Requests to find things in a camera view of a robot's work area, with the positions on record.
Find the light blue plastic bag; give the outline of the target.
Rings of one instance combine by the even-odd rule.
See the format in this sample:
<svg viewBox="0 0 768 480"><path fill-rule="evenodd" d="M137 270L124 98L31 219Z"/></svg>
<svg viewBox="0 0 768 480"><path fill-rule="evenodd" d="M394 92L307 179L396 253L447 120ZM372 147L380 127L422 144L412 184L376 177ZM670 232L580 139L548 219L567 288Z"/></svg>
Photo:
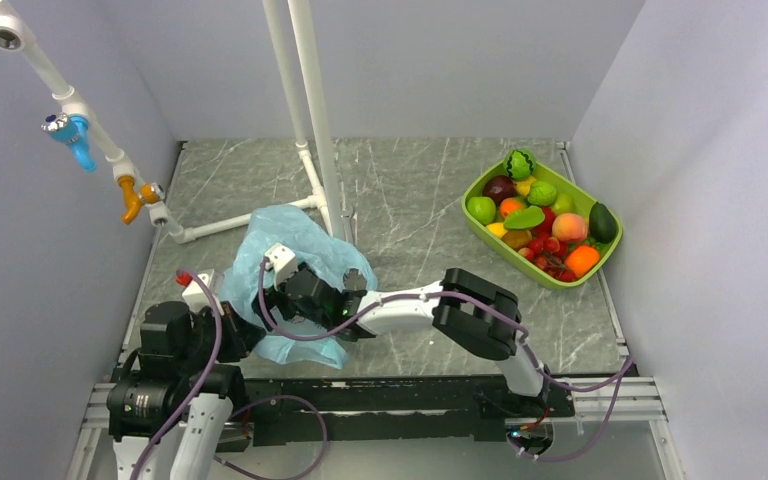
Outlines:
<svg viewBox="0 0 768 480"><path fill-rule="evenodd" d="M291 205L257 209L252 214L246 235L232 265L225 271L219 298L248 323L267 328L259 316L258 294L289 277L293 267L306 265L320 279L340 291L346 289L344 277L357 270L371 288L377 277L366 257L353 245L330 236L303 210ZM312 361L335 369L348 360L345 349L335 337L308 339L325 329L311 320L295 320L276 308L270 315L280 329L289 333L269 332L252 351L259 357L280 365Z"/></svg>

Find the green fake pear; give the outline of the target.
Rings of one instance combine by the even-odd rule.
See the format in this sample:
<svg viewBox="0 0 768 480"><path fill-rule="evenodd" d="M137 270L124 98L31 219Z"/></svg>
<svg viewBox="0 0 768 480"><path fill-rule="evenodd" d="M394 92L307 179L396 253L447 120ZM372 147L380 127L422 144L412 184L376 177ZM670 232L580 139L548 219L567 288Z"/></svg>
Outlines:
<svg viewBox="0 0 768 480"><path fill-rule="evenodd" d="M541 207L531 205L509 215L503 224L508 230L530 230L538 226L543 220L544 214Z"/></svg>

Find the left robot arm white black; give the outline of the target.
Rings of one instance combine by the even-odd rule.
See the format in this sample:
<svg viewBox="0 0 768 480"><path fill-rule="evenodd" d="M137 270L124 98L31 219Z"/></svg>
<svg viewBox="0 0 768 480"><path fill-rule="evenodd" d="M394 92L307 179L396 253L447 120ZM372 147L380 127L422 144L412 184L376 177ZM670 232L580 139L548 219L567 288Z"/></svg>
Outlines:
<svg viewBox="0 0 768 480"><path fill-rule="evenodd" d="M238 363L266 335L230 306L151 306L107 395L120 479L203 479L224 424L249 400Z"/></svg>

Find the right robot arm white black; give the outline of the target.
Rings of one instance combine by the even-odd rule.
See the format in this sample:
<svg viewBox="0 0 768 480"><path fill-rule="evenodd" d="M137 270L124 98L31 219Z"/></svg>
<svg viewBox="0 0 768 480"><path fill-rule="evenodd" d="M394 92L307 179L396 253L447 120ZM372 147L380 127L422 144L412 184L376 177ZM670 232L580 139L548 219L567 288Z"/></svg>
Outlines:
<svg viewBox="0 0 768 480"><path fill-rule="evenodd" d="M395 292L340 291L306 264L275 275L272 286L258 280L252 306L268 329L285 337L272 313L314 323L318 334L297 334L297 341L333 336L347 341L372 339L390 331L434 328L468 353L495 363L505 378L517 411L534 415L550 399L546 369L528 352L518 299L510 291L460 268L442 280Z"/></svg>

